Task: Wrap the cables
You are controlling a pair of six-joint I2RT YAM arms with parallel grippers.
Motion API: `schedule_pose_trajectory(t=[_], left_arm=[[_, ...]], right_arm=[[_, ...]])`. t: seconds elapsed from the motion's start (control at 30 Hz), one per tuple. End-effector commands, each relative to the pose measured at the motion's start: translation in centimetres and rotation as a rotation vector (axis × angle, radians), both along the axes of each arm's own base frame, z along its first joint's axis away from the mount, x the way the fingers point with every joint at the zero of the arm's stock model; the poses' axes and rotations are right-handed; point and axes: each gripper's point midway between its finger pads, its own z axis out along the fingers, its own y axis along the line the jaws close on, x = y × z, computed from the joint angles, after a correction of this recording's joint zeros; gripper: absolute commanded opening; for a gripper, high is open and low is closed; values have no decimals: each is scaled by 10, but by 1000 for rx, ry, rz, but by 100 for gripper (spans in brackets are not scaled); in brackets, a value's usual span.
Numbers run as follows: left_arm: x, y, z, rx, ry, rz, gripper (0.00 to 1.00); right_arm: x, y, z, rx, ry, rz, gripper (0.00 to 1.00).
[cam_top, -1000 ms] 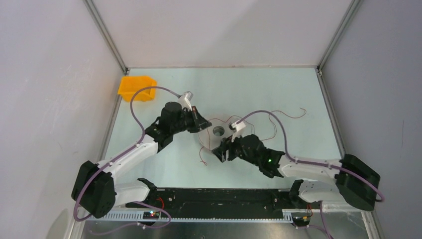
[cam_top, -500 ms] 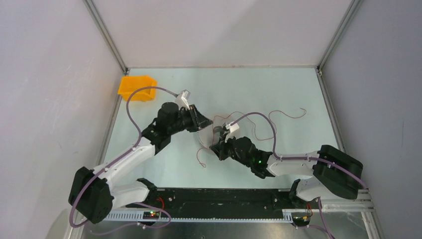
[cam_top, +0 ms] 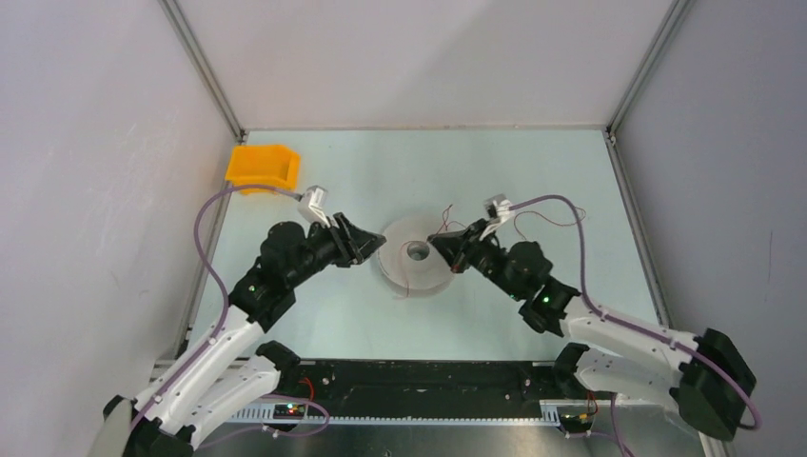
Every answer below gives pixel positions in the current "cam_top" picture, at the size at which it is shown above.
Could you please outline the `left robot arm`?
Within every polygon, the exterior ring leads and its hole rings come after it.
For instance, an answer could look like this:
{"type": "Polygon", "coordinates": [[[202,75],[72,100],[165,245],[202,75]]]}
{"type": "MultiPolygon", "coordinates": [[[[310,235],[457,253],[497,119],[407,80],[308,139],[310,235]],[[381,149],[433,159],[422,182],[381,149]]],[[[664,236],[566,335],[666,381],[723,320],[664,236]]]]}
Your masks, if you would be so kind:
{"type": "Polygon", "coordinates": [[[271,227],[245,276],[225,293],[220,318],[158,379],[133,399],[106,406],[95,456],[190,456],[236,412],[260,397],[289,396],[301,383],[299,357],[277,341],[258,346],[246,364],[230,364],[295,304],[295,290],[325,268],[362,264],[386,242],[337,213],[303,228],[271,227]]]}

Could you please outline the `white perforated cable spool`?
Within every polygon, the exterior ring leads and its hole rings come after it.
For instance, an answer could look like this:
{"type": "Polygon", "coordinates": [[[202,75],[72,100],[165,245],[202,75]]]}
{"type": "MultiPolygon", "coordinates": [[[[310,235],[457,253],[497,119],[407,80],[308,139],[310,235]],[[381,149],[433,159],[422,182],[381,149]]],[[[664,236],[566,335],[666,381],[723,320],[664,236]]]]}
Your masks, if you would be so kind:
{"type": "Polygon", "coordinates": [[[433,214],[412,214],[393,221],[383,231],[385,244],[377,251],[385,281],[401,299],[424,298],[445,290],[454,275],[427,241],[442,225],[433,214]]]}

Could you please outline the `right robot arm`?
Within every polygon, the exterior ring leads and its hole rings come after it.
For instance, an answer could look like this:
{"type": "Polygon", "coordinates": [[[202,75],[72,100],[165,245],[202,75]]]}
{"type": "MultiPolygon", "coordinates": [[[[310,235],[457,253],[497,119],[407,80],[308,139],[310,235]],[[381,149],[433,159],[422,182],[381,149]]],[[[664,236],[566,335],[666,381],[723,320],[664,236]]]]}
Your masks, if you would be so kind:
{"type": "Polygon", "coordinates": [[[729,336],[713,328],[701,335],[662,328],[596,304],[552,276],[538,243],[503,248],[485,229],[479,220],[427,241],[453,272],[473,268],[521,302],[519,314],[531,329],[568,339],[553,373],[559,394],[634,395],[725,442],[746,427],[742,417],[757,379],[729,336]]]}

